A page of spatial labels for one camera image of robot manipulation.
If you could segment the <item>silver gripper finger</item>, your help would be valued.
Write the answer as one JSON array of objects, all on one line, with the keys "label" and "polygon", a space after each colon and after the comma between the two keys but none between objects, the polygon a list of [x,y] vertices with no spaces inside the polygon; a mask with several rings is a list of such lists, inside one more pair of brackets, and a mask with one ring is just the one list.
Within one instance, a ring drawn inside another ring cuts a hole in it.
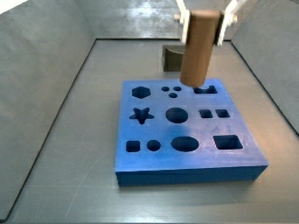
[{"label": "silver gripper finger", "polygon": [[182,42],[187,43],[189,37],[189,27],[190,27],[190,19],[191,19],[191,11],[187,9],[183,0],[175,0],[179,8],[179,13],[174,15],[174,19],[182,25]]},{"label": "silver gripper finger", "polygon": [[219,23],[219,34],[217,37],[217,46],[222,46],[226,36],[226,30],[238,22],[237,13],[246,2],[247,0],[231,0],[229,6],[222,12],[222,21]]}]

